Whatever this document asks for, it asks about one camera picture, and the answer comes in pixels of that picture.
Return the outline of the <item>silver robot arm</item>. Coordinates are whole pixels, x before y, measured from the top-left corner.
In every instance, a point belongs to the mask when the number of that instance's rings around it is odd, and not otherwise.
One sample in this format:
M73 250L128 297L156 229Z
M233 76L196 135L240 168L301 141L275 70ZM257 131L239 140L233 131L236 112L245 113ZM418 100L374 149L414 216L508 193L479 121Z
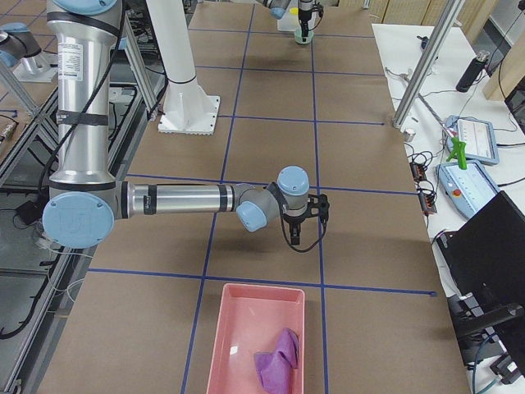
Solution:
M313 14L317 12L318 6L316 1L257 0L257 3L268 8L271 15L279 21L282 21L293 7L297 7L298 15L294 20L298 25L307 24L310 30L314 27L315 16Z
M134 185L109 172L109 73L126 27L124 1L47 1L57 36L59 142L43 210L45 232L59 245L84 249L105 240L118 219L164 213L236 212L251 232L279 218L288 246L310 251L326 234L326 195L309 194L306 171L282 169L262 190L237 185ZM220 97L199 85L181 1L147 1L167 78L159 131L211 135ZM298 249L301 224L318 218L322 234Z

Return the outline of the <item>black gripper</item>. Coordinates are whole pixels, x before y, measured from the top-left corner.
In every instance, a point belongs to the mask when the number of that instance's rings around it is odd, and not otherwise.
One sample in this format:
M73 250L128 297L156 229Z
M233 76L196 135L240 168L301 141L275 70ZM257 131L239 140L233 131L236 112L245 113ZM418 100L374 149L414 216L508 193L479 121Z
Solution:
M327 195L308 195L306 205L298 210L290 210L284 214L284 221L289 226L290 244L300 245L301 225L310 218L318 218L322 225L322 231L326 231L329 220L329 208Z
M298 0L298 18L301 27L309 28L309 23L312 20L314 11L314 0Z

